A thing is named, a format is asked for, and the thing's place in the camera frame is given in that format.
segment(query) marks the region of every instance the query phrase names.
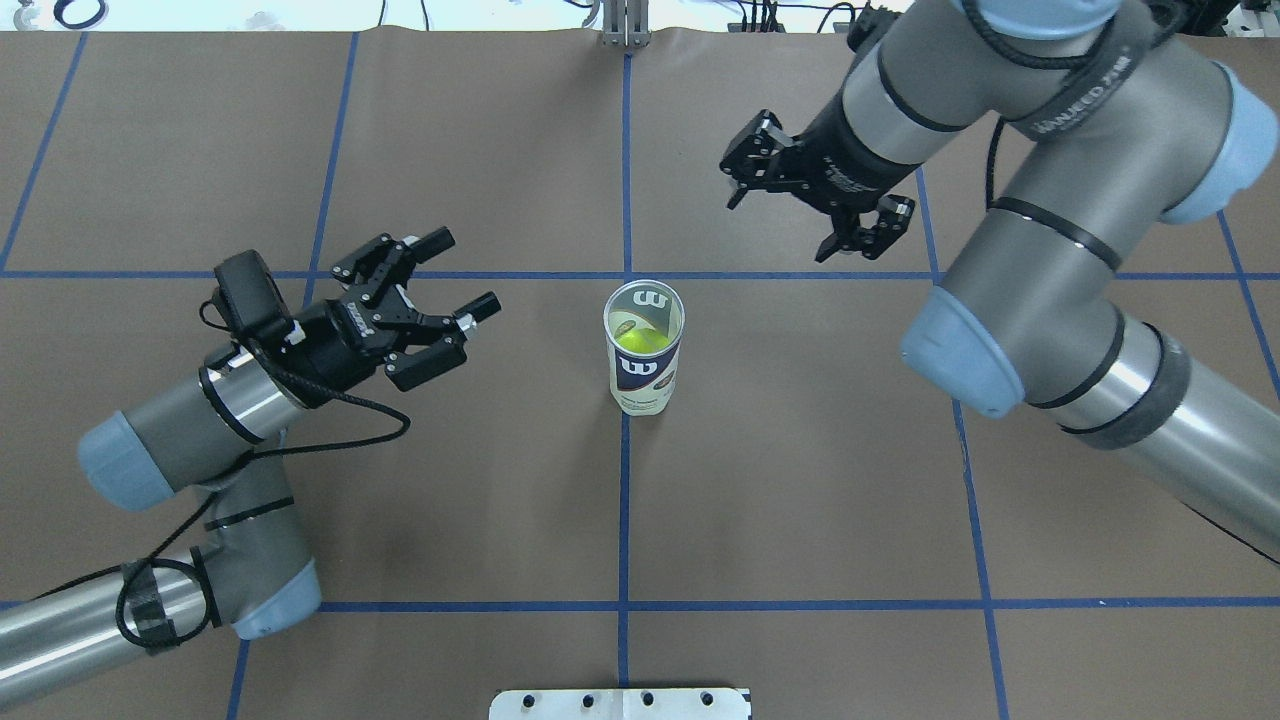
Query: tennis ball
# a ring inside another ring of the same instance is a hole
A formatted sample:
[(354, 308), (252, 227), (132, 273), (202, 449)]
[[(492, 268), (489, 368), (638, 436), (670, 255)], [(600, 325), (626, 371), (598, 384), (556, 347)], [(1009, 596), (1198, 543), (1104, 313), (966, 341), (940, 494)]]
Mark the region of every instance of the tennis ball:
[(634, 328), (617, 338), (618, 345), (622, 346), (627, 352), (635, 352), (636, 355), (649, 355), (650, 352), (658, 352), (659, 350), (667, 347), (671, 341), (667, 336), (659, 333), (653, 328)]

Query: black cable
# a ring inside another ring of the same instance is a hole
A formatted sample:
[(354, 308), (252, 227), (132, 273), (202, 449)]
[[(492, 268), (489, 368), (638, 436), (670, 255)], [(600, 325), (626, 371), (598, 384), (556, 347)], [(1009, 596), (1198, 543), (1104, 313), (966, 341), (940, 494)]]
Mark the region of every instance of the black cable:
[[(1042, 58), (1039, 55), (1023, 53), (1006, 42), (1005, 38), (991, 27), (987, 18), (982, 17), (982, 10), (978, 9), (978, 0), (960, 0), (960, 5), (964, 8), (965, 17), (969, 18), (969, 24), (972, 24), (978, 32), (978, 36), (982, 37), (983, 42), (995, 50), (997, 55), (1010, 63), (1014, 63), (1015, 65), (1036, 70), (1074, 70), (1084, 67), (1093, 59), (1093, 47), (1091, 47), (1089, 53), (1085, 53), (1084, 55), (1074, 55), (1070, 58)], [(1101, 40), (1102, 36), (1105, 36), (1110, 29), (1111, 23), (1107, 22), (1107, 26), (1102, 31), (1102, 35), (1098, 36), (1098, 40)]]
[(737, 9), (742, 10), (742, 29), (745, 31), (746, 29), (746, 5), (742, 4), (742, 0), (733, 0), (733, 3), (737, 3)]
[(280, 384), (283, 386), (287, 387), (291, 384), (297, 386), (308, 389), (316, 395), (328, 397), (329, 400), (337, 400), (339, 402), (346, 402), (348, 405), (366, 407), (369, 410), (374, 410), (376, 413), (381, 413), (383, 415), (399, 420), (401, 423), (401, 427), (398, 429), (364, 439), (349, 439), (349, 441), (325, 442), (316, 445), (305, 445), (302, 447), (279, 447), (275, 450), (264, 450), (261, 452), (255, 452), (252, 455), (252, 459), (255, 460), (259, 457), (271, 457), (274, 455), (300, 455), (303, 452), (325, 452), (330, 450), (349, 450), (356, 447), (367, 447), (370, 445), (389, 442), (401, 437), (402, 434), (408, 432), (408, 428), (412, 424), (412, 420), (410, 419), (408, 415), (401, 413), (399, 410), (396, 410), (394, 407), (364, 397), (356, 397), (353, 395), (339, 392), (337, 389), (325, 387), (320, 383), (303, 378), (302, 375), (297, 375), (294, 373), (291, 373), (289, 370), (285, 370), (284, 368), (276, 365), (270, 356), (268, 356), (268, 354), (262, 350), (262, 346), (256, 340), (250, 340), (247, 347), (250, 352), (253, 354), (253, 357), (257, 359), (259, 364), (262, 365), (262, 369), (266, 370), (266, 374), (270, 375), (271, 379), (280, 380)]
[[(211, 300), (206, 300), (205, 302), (202, 302), (200, 305), (200, 319), (206, 325), (219, 327), (219, 325), (209, 322), (205, 318), (205, 315), (204, 315), (204, 311), (205, 311), (205, 309), (209, 305), (212, 305)], [(230, 307), (230, 311), (232, 313), (236, 311), (234, 306)], [(324, 452), (324, 451), (330, 451), (330, 450), (351, 450), (351, 448), (357, 448), (357, 447), (367, 447), (367, 446), (378, 445), (378, 443), (381, 443), (381, 442), (388, 442), (388, 441), (392, 441), (392, 439), (396, 439), (396, 438), (403, 436), (406, 432), (408, 432), (408, 428), (412, 424), (412, 420), (410, 419), (408, 415), (401, 413), (399, 410), (396, 410), (394, 407), (389, 407), (387, 405), (383, 405), (380, 402), (375, 402), (372, 400), (367, 400), (367, 398), (364, 398), (364, 397), (356, 397), (353, 395), (347, 395), (344, 392), (333, 389), (330, 387), (325, 387), (325, 386), (323, 386), (320, 383), (316, 383), (316, 382), (314, 382), (314, 380), (311, 380), (308, 378), (303, 378), (303, 377), (301, 377), (298, 374), (294, 374), (294, 373), (291, 373), (289, 370), (285, 370), (284, 368), (279, 366), (266, 354), (266, 351), (262, 348), (261, 343), (257, 340), (255, 340), (255, 338), (250, 338), (246, 343), (243, 343), (243, 346), (247, 347), (248, 351), (253, 354), (253, 357), (257, 359), (259, 364), (262, 365), (262, 369), (266, 372), (266, 374), (274, 382), (278, 382), (278, 383), (280, 383), (280, 384), (283, 384), (285, 387), (289, 387), (289, 386), (301, 387), (301, 388), (305, 388), (305, 389), (307, 389), (307, 391), (310, 391), (312, 393), (316, 393), (316, 395), (320, 395), (323, 397), (326, 397), (329, 400), (337, 400), (337, 401), (346, 402), (346, 404), (349, 404), (349, 405), (356, 405), (356, 406), (360, 406), (360, 407), (366, 407), (369, 410), (375, 410), (378, 413), (388, 415), (392, 419), (398, 420), (401, 423), (401, 427), (397, 428), (397, 429), (394, 429), (394, 430), (392, 430), (392, 432), (389, 432), (389, 433), (383, 433), (380, 436), (367, 437), (367, 438), (362, 438), (362, 439), (339, 441), (339, 442), (328, 442), (328, 443), (316, 443), (316, 445), (306, 445), (306, 446), (301, 446), (301, 447), (278, 447), (278, 448), (264, 450), (264, 451), (248, 451), (248, 452), (241, 455), (236, 460), (236, 462), (232, 464), (230, 468), (227, 468), (225, 470), (223, 470), (221, 473), (218, 473), (212, 478), (209, 478), (207, 480), (204, 480), (205, 483), (216, 482), (216, 480), (220, 480), (220, 479), (227, 478), (229, 475), (233, 475), (233, 474), (243, 470), (246, 466), (248, 466), (250, 462), (253, 462), (255, 460), (260, 460), (262, 457), (273, 457), (273, 456), (279, 456), (279, 455), (301, 455), (301, 454), (306, 454), (306, 452)], [(131, 642), (131, 643), (133, 643), (136, 646), (140, 646), (140, 647), (146, 647), (146, 648), (177, 647), (177, 646), (187, 642), (188, 639), (196, 637), (197, 634), (200, 634), (209, 625), (210, 620), (212, 619), (214, 609), (212, 609), (211, 605), (209, 605), (206, 602), (204, 616), (201, 618), (201, 620), (196, 625), (196, 628), (193, 628), (191, 632), (188, 632), (186, 634), (182, 634), (182, 635), (172, 637), (172, 638), (146, 639), (146, 638), (142, 638), (141, 635), (138, 635), (137, 633), (133, 633), (132, 630), (129, 630), (128, 625), (124, 623), (124, 606), (128, 602), (129, 588), (133, 585), (134, 582), (137, 582), (138, 575), (142, 573), (142, 570), (145, 568), (161, 568), (161, 569), (177, 570), (177, 571), (182, 573), (183, 575), (186, 575), (187, 578), (189, 578), (193, 583), (196, 583), (197, 585), (200, 585), (200, 588), (201, 588), (201, 591), (204, 591), (204, 594), (205, 594), (206, 598), (207, 597), (212, 597), (211, 588), (209, 588), (209, 579), (207, 579), (207, 577), (205, 577), (202, 573), (200, 573), (198, 570), (196, 570), (195, 566), (187, 565), (184, 562), (178, 562), (175, 560), (160, 559), (159, 556), (170, 544), (173, 544), (173, 542), (175, 539), (178, 539), (178, 537), (182, 536), (182, 533), (187, 532), (187, 529), (191, 528), (191, 525), (195, 524), (196, 520), (198, 520), (200, 516), (204, 515), (205, 511), (209, 510), (210, 506), (212, 506), (214, 501), (218, 500), (218, 497), (219, 497), (218, 492), (211, 492), (209, 495), (209, 497), (200, 505), (200, 507), (196, 509), (196, 511), (189, 518), (187, 518), (187, 520), (184, 520), (182, 523), (182, 525), (178, 527), (178, 529), (175, 529), (173, 533), (170, 533), (169, 537), (166, 537), (164, 539), (164, 542), (161, 542), (145, 559), (142, 559), (132, 569), (132, 571), (129, 571), (129, 574), (124, 578), (124, 582), (120, 585), (120, 593), (119, 593), (119, 596), (116, 597), (116, 601), (115, 601), (115, 626), (119, 630), (120, 635), (124, 639), (127, 639), (128, 642)], [(54, 588), (51, 591), (47, 591), (45, 593), (41, 593), (41, 594), (36, 596), (32, 600), (40, 600), (42, 597), (46, 597), (46, 596), (50, 596), (50, 594), (54, 594), (54, 593), (59, 593), (59, 592), (63, 592), (63, 591), (67, 591), (67, 589), (70, 589), (70, 588), (73, 588), (76, 585), (87, 583), (90, 580), (95, 580), (97, 578), (104, 578), (104, 577), (114, 574), (116, 571), (120, 571), (120, 566), (104, 568), (102, 570), (97, 570), (97, 571), (90, 573), (87, 575), (79, 577), (79, 578), (77, 578), (74, 580), (70, 580), (68, 583), (63, 583), (61, 585), (59, 585), (59, 587), (56, 587), (56, 588)]]
[(996, 120), (996, 129), (991, 133), (991, 145), (987, 146), (987, 209), (996, 204), (996, 150), (1000, 149), (1000, 135), (1005, 132), (1005, 118)]
[[(429, 17), (426, 17), (426, 0), (417, 0), (417, 4), (419, 4), (420, 8), (422, 8), (422, 29), (431, 29), (431, 19)], [(579, 5), (579, 8), (584, 8), (584, 6), (585, 8), (590, 8), (590, 5)], [(384, 22), (387, 22), (387, 0), (383, 0), (383, 10), (380, 13), (378, 13), (378, 27), (383, 27)]]
[[(1181, 5), (1174, 3), (1172, 0), (1143, 0), (1143, 1), (1147, 4), (1147, 8), (1151, 9), (1152, 18), (1156, 17), (1156, 10), (1157, 9), (1164, 9), (1164, 12), (1166, 14), (1166, 18), (1164, 20), (1156, 19), (1156, 24), (1160, 26), (1160, 31), (1156, 33), (1156, 36), (1151, 41), (1151, 46), (1152, 47), (1160, 47), (1161, 45), (1164, 45), (1170, 37), (1172, 37), (1178, 32), (1178, 28), (1181, 27), (1181, 23), (1185, 20), (1185, 18), (1184, 18), (1184, 14), (1185, 14), (1184, 13), (1184, 8)], [(986, 26), (986, 28), (988, 31), (991, 31), (992, 33), (995, 33), (995, 29), (992, 29), (991, 26), (987, 24), (986, 18), (982, 18), (982, 13), (977, 12), (977, 0), (961, 0), (961, 4), (964, 5), (965, 14), (969, 15), (969, 20), (974, 23), (974, 29), (978, 29), (979, 35), (982, 35), (982, 28), (979, 28), (978, 22), (974, 22), (974, 15), (970, 13), (970, 10), (973, 10), (974, 13), (977, 13), (978, 20), (983, 26)], [(1107, 24), (1107, 29), (1110, 29), (1110, 27), (1111, 26), (1108, 23)], [(1098, 40), (1093, 44), (1093, 47), (1089, 47), (1089, 51), (1085, 55), (1079, 55), (1078, 58), (1084, 58), (1085, 61), (1091, 60), (1092, 56), (1093, 56), (1093, 54), (1094, 54), (1094, 51), (1096, 51), (1096, 49), (1098, 47), (1098, 44), (1102, 41), (1102, 37), (1106, 35), (1106, 32), (1107, 31), (1105, 29), (1103, 35), (1098, 36)], [(991, 45), (991, 49), (996, 50), (997, 53), (1001, 53), (1000, 49), (997, 46), (995, 46), (995, 45)], [(1027, 55), (1027, 56), (1028, 58), (1036, 58), (1036, 55)], [(1014, 61), (1014, 63), (1018, 63), (1018, 60), (1012, 60), (1011, 58), (1005, 58), (1005, 59), (1007, 59), (1010, 61)], [(1023, 63), (1018, 63), (1018, 64), (1020, 64), (1023, 67), (1032, 67), (1032, 65), (1025, 65)], [(991, 143), (987, 146), (987, 209), (988, 210), (991, 209), (991, 205), (995, 202), (996, 151), (1000, 149), (1000, 135), (1004, 132), (1005, 124), (1006, 124), (1005, 118), (1000, 118), (998, 120), (996, 120), (996, 129), (992, 131), (992, 133), (991, 133)]]
[(210, 320), (209, 318), (205, 316), (205, 309), (206, 307), (212, 307), (212, 305), (214, 305), (212, 300), (206, 300), (206, 301), (204, 301), (204, 302), (200, 304), (200, 322), (205, 323), (206, 325), (209, 325), (211, 328), (214, 328), (215, 331), (223, 331), (224, 333), (230, 332), (230, 328), (228, 328), (227, 325), (219, 325), (218, 323), (215, 323), (215, 322), (212, 322), (212, 320)]
[(97, 12), (93, 13), (92, 18), (81, 23), (69, 23), (63, 18), (63, 13), (67, 10), (67, 6), (72, 4), (72, 1), (73, 0), (58, 0), (54, 3), (54, 19), (58, 20), (58, 24), (67, 29), (84, 29), (93, 27), (106, 15), (106, 0), (97, 0)]
[(817, 32), (822, 32), (822, 28), (827, 24), (827, 18), (829, 18), (832, 13), (835, 13), (836, 10), (838, 10), (841, 8), (849, 8), (849, 22), (850, 23), (852, 23), (855, 19), (858, 19), (858, 8), (854, 8), (852, 3), (836, 3), (831, 8), (827, 8), (826, 13), (823, 13), (822, 20), (818, 23)]

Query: blue tape line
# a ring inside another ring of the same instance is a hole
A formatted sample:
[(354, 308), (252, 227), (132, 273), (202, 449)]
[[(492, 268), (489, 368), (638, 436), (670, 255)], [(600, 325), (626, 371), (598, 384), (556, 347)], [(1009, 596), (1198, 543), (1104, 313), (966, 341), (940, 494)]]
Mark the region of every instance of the blue tape line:
[(631, 416), (622, 415), (618, 452), (618, 687), (628, 682), (628, 626), (631, 606)]
[(1235, 273), (1116, 273), (1117, 281), (1234, 281)]
[(45, 152), (49, 151), (49, 142), (54, 138), (54, 129), (58, 127), (58, 118), (63, 114), (63, 105), (67, 104), (67, 95), (72, 90), (72, 81), (76, 78), (76, 69), (79, 67), (79, 59), (84, 53), (86, 42), (88, 42), (88, 33), (82, 32), (79, 41), (76, 44), (76, 53), (72, 54), (72, 64), (67, 68), (67, 77), (63, 78), (63, 88), (58, 91), (58, 101), (54, 102), (54, 111), (49, 115), (49, 124), (45, 126), (45, 136), (40, 138), (36, 159), (31, 163), (27, 184), (22, 188), (22, 197), (18, 200), (18, 208), (13, 213), (13, 222), (9, 223), (9, 234), (5, 237), (4, 250), (0, 250), (0, 270), (9, 263), (9, 254), (13, 252), (13, 245), (18, 241), (22, 217), (27, 211), (27, 202), (31, 200), (32, 191), (36, 190), (36, 177), (40, 174), (40, 167), (45, 163)]
[(1068, 597), (1010, 598), (991, 602), (996, 610), (1133, 610), (1147, 607), (1280, 607), (1280, 597)]
[(646, 278), (660, 281), (927, 281), (933, 275), (925, 272), (832, 272), (832, 273), (787, 273), (787, 272), (646, 272), (639, 273)]
[[(933, 217), (929, 214), (928, 188), (925, 187), (924, 173), (916, 169), (916, 186), (920, 190), (920, 210), (924, 217), (924, 243), (929, 250), (929, 269), (933, 274), (933, 283), (942, 282), (942, 270), (938, 268), (937, 247), (933, 243)], [(973, 536), (973, 556), (978, 568), (978, 588), (982, 592), (982, 616), (987, 626), (987, 651), (991, 655), (991, 679), (996, 691), (996, 710), (1000, 720), (1009, 720), (1009, 697), (1005, 692), (1005, 667), (1000, 659), (1000, 635), (996, 632), (996, 612), (991, 601), (991, 579), (987, 574), (987, 552), (982, 541), (982, 519), (978, 512), (978, 492), (973, 484), (973, 462), (969, 457), (969, 434), (964, 427), (964, 410), (960, 401), (951, 400), (951, 416), (955, 421), (956, 434), (960, 439), (960, 455), (964, 459), (964, 488), (969, 505), (969, 530)]]
[(938, 247), (933, 240), (933, 217), (929, 214), (929, 192), (924, 186), (924, 168), (915, 169), (915, 188), (920, 193), (920, 218), (924, 222), (924, 247), (929, 252), (929, 279), (934, 284), (942, 279), (938, 269)]
[(248, 667), (250, 641), (241, 641), (239, 652), (236, 653), (236, 675), (232, 676), (232, 697), (227, 701), (227, 720), (236, 720), (239, 715), (239, 694), (244, 688), (244, 670)]
[[(351, 46), (347, 50), (347, 72), (342, 78), (342, 99), (338, 100), (338, 119), (333, 124), (333, 143), (329, 147), (329, 168), (324, 176), (324, 193), (320, 196), (320, 213), (316, 215), (316, 237), (311, 246), (310, 272), (320, 266), (320, 249), (324, 246), (324, 227), (329, 222), (329, 197), (333, 195), (333, 178), (338, 173), (338, 150), (342, 149), (342, 127), (347, 122), (347, 100), (351, 97), (351, 78), (356, 74), (356, 49), (360, 47), (360, 33), (351, 33)], [(307, 287), (302, 292), (302, 306), (311, 305), (316, 279), (307, 277)]]
[[(622, 279), (635, 278), (631, 265), (631, 63), (622, 56)], [(618, 448), (618, 687), (630, 684), (631, 600), (631, 416), (622, 416)]]
[(622, 273), (631, 281), (631, 53), (622, 56)]
[(1267, 364), (1267, 373), (1271, 375), (1271, 388), (1280, 398), (1280, 374), (1276, 373), (1276, 360), (1271, 354), (1271, 343), (1267, 342), (1267, 333), (1262, 329), (1262, 319), (1258, 316), (1258, 307), (1253, 304), (1253, 293), (1249, 291), (1249, 281), (1244, 277), (1244, 264), (1240, 254), (1235, 249), (1235, 238), (1231, 236), (1231, 225), (1226, 222), (1226, 213), (1217, 211), (1217, 224), (1222, 228), (1222, 238), (1226, 241), (1226, 250), (1231, 254), (1231, 265), (1235, 266), (1235, 277), (1240, 282), (1240, 292), (1244, 295), (1244, 305), (1249, 309), (1249, 320), (1253, 322), (1253, 333), (1258, 337), (1258, 347), (1262, 350), (1262, 360)]
[(632, 612), (884, 612), (982, 610), (980, 600), (655, 600), (630, 603)]
[(321, 602), (317, 612), (616, 612), (612, 600), (545, 600), (512, 602)]
[(214, 279), (212, 270), (4, 270), (4, 279), (64, 281), (169, 281)]
[(973, 533), (973, 552), (978, 564), (978, 588), (984, 605), (982, 615), (987, 625), (987, 650), (991, 653), (991, 675), (996, 689), (996, 708), (1001, 720), (1009, 720), (1009, 697), (1005, 693), (1005, 669), (1000, 659), (1000, 635), (996, 632), (996, 612), (991, 601), (991, 578), (987, 574), (987, 552), (982, 539), (982, 520), (978, 516), (978, 492), (973, 484), (973, 462), (969, 457), (969, 434), (964, 427), (960, 401), (951, 401), (956, 432), (960, 434), (960, 454), (964, 456), (964, 487), (969, 502), (969, 527)]
[[(0, 611), (23, 601), (0, 601)], [(617, 612), (612, 600), (545, 600), (511, 602), (323, 602), (319, 612), (360, 614), (492, 614), (492, 612)], [(1028, 597), (954, 600), (635, 600), (628, 612), (881, 612), (945, 610), (1140, 610), (1148, 607), (1280, 607), (1280, 596), (1203, 597)]]

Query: can label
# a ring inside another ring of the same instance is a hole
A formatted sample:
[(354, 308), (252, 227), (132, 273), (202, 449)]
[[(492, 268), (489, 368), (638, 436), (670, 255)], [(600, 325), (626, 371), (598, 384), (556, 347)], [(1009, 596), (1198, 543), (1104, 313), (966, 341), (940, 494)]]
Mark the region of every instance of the can label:
[(660, 413), (676, 389), (684, 306), (655, 281), (618, 288), (604, 307), (609, 391), (631, 415)]

